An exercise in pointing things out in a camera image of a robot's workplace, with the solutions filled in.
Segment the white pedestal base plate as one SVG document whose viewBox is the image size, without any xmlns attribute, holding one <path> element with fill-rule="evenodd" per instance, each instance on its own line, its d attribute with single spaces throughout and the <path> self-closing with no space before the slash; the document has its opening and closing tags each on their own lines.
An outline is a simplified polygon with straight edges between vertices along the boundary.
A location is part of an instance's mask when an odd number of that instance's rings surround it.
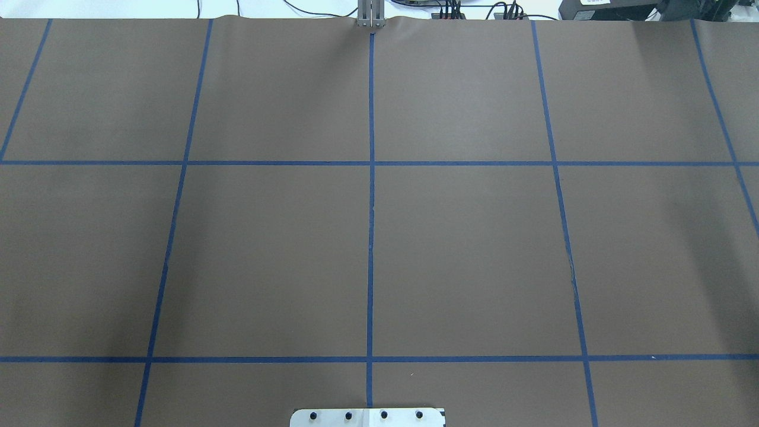
<svg viewBox="0 0 759 427">
<path fill-rule="evenodd" d="M 434 407 L 328 408 L 293 412 L 290 426 L 445 426 L 445 410 Z"/>
</svg>

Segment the black box device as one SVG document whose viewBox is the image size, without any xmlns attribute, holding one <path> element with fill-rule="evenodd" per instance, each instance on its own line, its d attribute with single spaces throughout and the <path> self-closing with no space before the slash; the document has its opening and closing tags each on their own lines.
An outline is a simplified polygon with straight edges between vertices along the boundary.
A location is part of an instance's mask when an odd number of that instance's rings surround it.
<svg viewBox="0 0 759 427">
<path fill-rule="evenodd" d="M 561 1 L 562 21 L 646 21 L 660 1 Z"/>
</svg>

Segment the brown paper table mat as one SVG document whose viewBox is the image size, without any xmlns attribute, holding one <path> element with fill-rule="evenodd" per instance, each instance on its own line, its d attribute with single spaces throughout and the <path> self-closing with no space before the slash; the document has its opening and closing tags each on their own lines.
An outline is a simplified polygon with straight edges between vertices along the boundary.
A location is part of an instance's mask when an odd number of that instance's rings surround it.
<svg viewBox="0 0 759 427">
<path fill-rule="evenodd" d="M 757 24 L 2 20 L 2 425 L 757 425 Z"/>
</svg>

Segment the aluminium frame post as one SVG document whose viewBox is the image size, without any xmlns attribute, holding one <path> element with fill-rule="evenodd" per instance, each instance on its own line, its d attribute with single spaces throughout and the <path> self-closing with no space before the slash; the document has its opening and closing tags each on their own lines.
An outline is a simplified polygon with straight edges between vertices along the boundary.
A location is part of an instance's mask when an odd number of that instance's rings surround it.
<svg viewBox="0 0 759 427">
<path fill-rule="evenodd" d="M 387 23 L 385 16 L 385 1 L 358 0 L 357 25 L 361 28 L 382 28 Z"/>
</svg>

